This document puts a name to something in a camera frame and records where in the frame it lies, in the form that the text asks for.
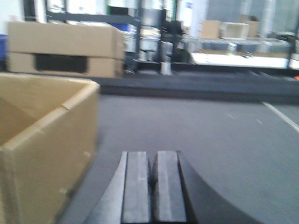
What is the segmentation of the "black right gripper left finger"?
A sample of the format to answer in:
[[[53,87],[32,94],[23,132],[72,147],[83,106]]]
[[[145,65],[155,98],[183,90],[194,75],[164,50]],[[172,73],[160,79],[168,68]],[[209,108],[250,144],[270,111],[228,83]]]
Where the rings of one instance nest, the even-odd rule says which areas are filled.
[[[146,152],[123,152],[104,194],[86,218],[88,224],[149,224],[150,164]]]

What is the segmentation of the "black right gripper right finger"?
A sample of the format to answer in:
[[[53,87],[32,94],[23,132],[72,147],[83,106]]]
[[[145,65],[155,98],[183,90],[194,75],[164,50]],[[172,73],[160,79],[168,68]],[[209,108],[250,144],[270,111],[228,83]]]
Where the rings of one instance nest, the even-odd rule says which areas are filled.
[[[258,224],[218,194],[180,151],[158,151],[153,165],[156,224]]]

